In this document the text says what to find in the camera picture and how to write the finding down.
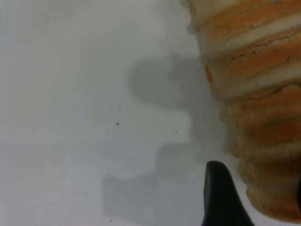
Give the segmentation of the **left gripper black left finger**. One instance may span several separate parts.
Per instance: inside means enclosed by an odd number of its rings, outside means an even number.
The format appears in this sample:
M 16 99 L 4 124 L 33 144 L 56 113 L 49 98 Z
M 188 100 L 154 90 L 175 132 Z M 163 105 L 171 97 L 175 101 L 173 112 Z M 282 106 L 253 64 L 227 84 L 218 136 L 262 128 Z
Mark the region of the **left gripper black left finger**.
M 206 164 L 203 226 L 253 226 L 228 168 L 219 161 Z

